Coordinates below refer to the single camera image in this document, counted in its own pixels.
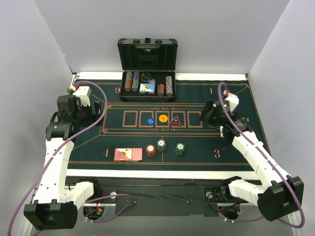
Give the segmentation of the red triangular dealer button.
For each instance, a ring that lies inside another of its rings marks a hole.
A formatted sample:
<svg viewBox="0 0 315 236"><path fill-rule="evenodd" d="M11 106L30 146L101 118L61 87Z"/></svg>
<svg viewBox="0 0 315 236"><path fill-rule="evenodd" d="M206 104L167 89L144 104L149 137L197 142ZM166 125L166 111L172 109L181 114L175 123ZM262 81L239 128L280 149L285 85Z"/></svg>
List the red triangular dealer button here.
<svg viewBox="0 0 315 236"><path fill-rule="evenodd" d="M178 116L174 117L169 124L172 126L181 126Z"/></svg>

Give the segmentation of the orange big blind button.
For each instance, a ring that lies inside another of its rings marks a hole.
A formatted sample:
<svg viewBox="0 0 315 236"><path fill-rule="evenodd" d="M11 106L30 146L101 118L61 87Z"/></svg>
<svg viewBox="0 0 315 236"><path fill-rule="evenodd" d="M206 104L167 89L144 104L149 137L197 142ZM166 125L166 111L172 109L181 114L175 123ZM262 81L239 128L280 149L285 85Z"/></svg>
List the orange big blind button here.
<svg viewBox="0 0 315 236"><path fill-rule="evenodd" d="M163 122L163 123L168 122L168 116L165 114L160 115L158 119L160 122Z"/></svg>

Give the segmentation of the blue small blind button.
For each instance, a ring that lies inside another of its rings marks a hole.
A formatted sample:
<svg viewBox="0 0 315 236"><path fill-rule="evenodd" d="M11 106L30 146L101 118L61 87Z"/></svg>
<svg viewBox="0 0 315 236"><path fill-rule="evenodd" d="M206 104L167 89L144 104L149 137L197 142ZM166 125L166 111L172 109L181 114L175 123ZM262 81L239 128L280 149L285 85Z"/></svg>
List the blue small blind button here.
<svg viewBox="0 0 315 236"><path fill-rule="evenodd" d="M147 125L154 125L155 124L155 119L154 118L147 118L146 124Z"/></svg>

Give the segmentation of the blue poker chip stack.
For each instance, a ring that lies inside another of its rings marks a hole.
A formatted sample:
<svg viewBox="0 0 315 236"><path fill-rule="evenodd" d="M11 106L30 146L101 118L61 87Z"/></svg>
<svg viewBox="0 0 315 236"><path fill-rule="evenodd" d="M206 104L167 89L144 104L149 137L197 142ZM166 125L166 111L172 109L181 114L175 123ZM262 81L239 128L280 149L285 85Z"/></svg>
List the blue poker chip stack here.
<svg viewBox="0 0 315 236"><path fill-rule="evenodd" d="M160 152L164 152L166 149L166 142L163 139L157 141L157 149Z"/></svg>

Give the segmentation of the red poker chip stack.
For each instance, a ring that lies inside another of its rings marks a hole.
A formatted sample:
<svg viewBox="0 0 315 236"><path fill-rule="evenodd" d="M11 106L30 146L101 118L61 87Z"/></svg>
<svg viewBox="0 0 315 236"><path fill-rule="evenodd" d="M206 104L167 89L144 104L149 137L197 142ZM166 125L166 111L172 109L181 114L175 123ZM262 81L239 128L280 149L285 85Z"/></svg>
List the red poker chip stack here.
<svg viewBox="0 0 315 236"><path fill-rule="evenodd" d="M156 155L156 148L155 148L155 146L152 145L152 144L147 145L146 152L147 152L147 155L149 157L153 158Z"/></svg>

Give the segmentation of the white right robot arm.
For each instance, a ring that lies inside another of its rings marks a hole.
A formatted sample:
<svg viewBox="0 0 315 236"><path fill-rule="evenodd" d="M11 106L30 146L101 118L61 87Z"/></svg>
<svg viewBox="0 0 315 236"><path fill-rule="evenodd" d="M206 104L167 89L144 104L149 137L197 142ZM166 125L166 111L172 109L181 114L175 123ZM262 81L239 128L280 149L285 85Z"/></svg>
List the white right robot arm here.
<svg viewBox="0 0 315 236"><path fill-rule="evenodd" d="M250 124L237 119L229 101L208 100L199 119L217 129L220 136L243 155L261 182L255 185L239 176L225 179L220 188L223 200L238 198L251 203L268 221L302 210L304 183L301 178L292 177L275 162Z"/></svg>

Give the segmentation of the green red chips in case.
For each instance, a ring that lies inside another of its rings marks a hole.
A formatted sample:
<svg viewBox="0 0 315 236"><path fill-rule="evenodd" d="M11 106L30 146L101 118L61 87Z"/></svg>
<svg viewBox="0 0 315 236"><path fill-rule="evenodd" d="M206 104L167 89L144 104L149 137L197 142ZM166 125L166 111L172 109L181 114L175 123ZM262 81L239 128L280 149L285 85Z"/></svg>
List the green red chips in case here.
<svg viewBox="0 0 315 236"><path fill-rule="evenodd" d="M129 71L126 73L126 80L125 80L125 91L131 91L132 87L132 79L133 79L133 72Z"/></svg>

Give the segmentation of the green poker table mat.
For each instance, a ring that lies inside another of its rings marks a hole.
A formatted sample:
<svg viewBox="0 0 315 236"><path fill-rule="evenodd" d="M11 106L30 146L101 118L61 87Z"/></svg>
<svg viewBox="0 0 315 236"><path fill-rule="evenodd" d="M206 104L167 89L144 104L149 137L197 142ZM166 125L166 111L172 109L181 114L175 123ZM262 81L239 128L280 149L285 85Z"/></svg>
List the green poker table mat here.
<svg viewBox="0 0 315 236"><path fill-rule="evenodd" d="M80 135L69 159L70 169L149 170L149 171L250 171L251 167L219 132L200 121L208 100L218 100L217 81L176 82L173 102L124 102L120 99L121 81L100 80L91 88L91 101L108 102L103 124ZM168 122L159 116L168 116ZM181 126L169 122L178 116ZM154 118L154 125L147 125ZM142 161L114 162L116 148L142 148L163 139L164 152L151 158L144 151ZM177 143L185 145L176 155Z"/></svg>

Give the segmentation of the purple green chips in case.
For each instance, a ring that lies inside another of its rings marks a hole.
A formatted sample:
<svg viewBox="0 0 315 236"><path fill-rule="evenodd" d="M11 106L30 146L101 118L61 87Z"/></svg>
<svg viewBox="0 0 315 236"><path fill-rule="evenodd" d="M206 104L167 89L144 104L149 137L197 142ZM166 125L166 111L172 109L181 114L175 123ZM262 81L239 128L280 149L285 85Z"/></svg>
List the purple green chips in case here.
<svg viewBox="0 0 315 236"><path fill-rule="evenodd" d="M131 90L133 92L138 91L139 88L139 78L140 78L140 73L138 71L134 71L133 77L132 77L132 86Z"/></svg>

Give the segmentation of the green poker chip stack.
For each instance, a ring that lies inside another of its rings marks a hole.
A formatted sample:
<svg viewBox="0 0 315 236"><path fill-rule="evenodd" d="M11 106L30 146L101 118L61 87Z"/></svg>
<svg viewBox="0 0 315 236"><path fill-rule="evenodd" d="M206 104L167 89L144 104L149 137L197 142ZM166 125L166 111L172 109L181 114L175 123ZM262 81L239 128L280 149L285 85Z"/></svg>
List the green poker chip stack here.
<svg viewBox="0 0 315 236"><path fill-rule="evenodd" d="M177 143L175 148L176 155L182 155L185 151L185 145L183 143Z"/></svg>

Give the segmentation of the red playing card deck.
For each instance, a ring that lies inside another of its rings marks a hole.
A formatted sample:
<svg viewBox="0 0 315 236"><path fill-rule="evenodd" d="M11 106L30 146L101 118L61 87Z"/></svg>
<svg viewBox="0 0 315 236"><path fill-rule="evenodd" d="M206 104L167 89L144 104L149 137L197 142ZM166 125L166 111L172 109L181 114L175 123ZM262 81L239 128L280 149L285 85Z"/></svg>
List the red playing card deck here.
<svg viewBox="0 0 315 236"><path fill-rule="evenodd" d="M142 148L116 148L114 162L138 162L142 161Z"/></svg>

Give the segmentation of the blue card box in case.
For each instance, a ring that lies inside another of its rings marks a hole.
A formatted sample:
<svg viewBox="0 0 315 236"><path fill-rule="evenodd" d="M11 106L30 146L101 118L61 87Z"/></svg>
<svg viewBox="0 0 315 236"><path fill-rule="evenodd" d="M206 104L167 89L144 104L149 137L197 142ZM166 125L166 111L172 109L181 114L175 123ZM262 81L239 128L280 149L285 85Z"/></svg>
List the blue card box in case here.
<svg viewBox="0 0 315 236"><path fill-rule="evenodd" d="M140 83L139 93L140 94L155 94L156 85L150 83Z"/></svg>

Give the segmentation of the black round button in case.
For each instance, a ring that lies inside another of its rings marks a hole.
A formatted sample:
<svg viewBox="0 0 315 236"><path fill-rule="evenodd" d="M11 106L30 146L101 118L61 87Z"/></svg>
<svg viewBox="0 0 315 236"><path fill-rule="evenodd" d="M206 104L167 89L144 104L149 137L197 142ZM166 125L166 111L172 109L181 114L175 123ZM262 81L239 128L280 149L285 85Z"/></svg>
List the black round button in case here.
<svg viewBox="0 0 315 236"><path fill-rule="evenodd" d="M148 82L148 81L151 80L151 75L150 75L150 73L147 73L147 72L142 73L141 76L140 76L140 79L143 82Z"/></svg>

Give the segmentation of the black poker chip case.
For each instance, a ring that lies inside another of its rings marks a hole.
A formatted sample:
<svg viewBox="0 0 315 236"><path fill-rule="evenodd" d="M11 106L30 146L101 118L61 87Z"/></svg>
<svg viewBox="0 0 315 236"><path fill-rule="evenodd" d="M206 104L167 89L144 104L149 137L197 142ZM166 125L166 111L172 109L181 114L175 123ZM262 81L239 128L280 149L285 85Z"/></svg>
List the black poker chip case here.
<svg viewBox="0 0 315 236"><path fill-rule="evenodd" d="M176 39L152 39L152 38L121 38L117 43L120 60L123 69L120 99L122 101L137 102L171 102L176 100L175 67L177 59L178 41ZM150 73L151 80L140 83L156 85L155 94L140 94L138 91L125 91L125 80L127 72L138 71ZM171 76L173 82L173 95L158 96L158 85L164 84L165 77Z"/></svg>

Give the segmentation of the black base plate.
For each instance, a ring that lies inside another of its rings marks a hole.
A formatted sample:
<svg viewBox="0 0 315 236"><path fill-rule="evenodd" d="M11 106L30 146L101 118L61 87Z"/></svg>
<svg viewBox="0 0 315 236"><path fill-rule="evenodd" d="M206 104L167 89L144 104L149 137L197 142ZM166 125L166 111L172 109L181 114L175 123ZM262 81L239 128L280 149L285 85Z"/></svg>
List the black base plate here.
<svg viewBox="0 0 315 236"><path fill-rule="evenodd" d="M241 214L240 199L225 199L219 180L144 179L96 177L97 197L119 194L81 207L80 216L92 220L120 216L215 217L220 213L236 219Z"/></svg>

